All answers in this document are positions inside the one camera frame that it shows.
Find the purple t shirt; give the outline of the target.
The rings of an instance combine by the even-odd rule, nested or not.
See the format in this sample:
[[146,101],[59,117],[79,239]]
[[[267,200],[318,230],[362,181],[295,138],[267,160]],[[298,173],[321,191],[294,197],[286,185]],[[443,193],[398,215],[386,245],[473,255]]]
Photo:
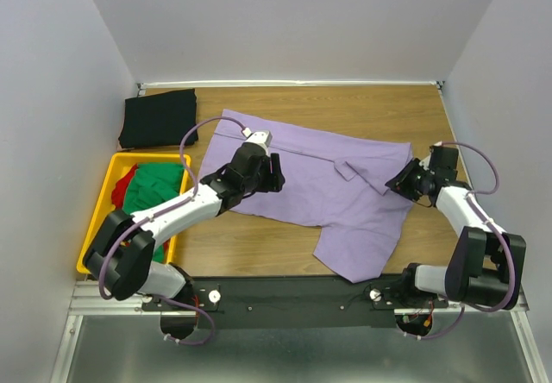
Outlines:
[[223,112],[200,175],[230,161],[243,138],[239,126],[268,130],[285,177],[279,193],[256,193],[236,213],[319,226],[314,255],[352,283],[376,279],[392,256],[412,204],[386,182],[411,160],[411,144],[373,141]]

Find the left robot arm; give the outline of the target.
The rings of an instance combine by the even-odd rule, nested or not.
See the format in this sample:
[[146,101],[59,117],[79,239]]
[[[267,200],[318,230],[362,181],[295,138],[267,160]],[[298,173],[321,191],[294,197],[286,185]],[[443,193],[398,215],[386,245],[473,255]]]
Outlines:
[[191,279],[180,267],[155,262],[155,250],[255,193],[280,192],[284,183],[279,154],[246,141],[229,163],[202,177],[186,193],[134,214],[112,211],[83,262],[97,280],[102,298],[123,301],[136,294],[151,295],[174,310],[183,309],[190,303]]

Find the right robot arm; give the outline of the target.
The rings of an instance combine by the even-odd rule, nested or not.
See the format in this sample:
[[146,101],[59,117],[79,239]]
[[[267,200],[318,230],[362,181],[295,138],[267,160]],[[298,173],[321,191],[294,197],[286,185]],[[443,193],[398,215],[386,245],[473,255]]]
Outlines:
[[411,263],[397,285],[398,300],[419,305],[436,294],[481,311],[510,310],[518,302],[526,243],[507,233],[457,179],[457,159],[412,159],[386,187],[416,203],[427,197],[457,234],[447,266]]

